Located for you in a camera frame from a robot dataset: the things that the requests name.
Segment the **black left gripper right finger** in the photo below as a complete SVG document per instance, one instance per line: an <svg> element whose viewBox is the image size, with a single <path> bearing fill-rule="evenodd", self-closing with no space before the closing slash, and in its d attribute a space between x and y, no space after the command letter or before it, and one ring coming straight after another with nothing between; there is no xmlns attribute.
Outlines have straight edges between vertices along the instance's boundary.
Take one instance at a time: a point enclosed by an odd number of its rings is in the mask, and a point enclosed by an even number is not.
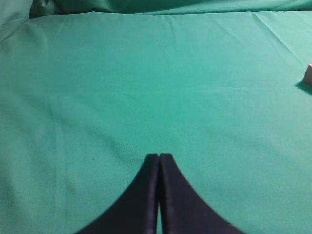
<svg viewBox="0 0 312 234"><path fill-rule="evenodd" d="M164 234L241 234L196 193L172 154L161 154L159 204Z"/></svg>

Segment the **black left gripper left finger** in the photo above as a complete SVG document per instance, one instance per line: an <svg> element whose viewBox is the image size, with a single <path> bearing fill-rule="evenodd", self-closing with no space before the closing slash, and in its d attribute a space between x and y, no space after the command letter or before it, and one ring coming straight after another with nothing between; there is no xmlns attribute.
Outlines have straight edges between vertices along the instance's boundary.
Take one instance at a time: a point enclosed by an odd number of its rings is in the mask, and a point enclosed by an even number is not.
<svg viewBox="0 0 312 234"><path fill-rule="evenodd" d="M155 234L158 218L159 155L146 156L123 194L79 234Z"/></svg>

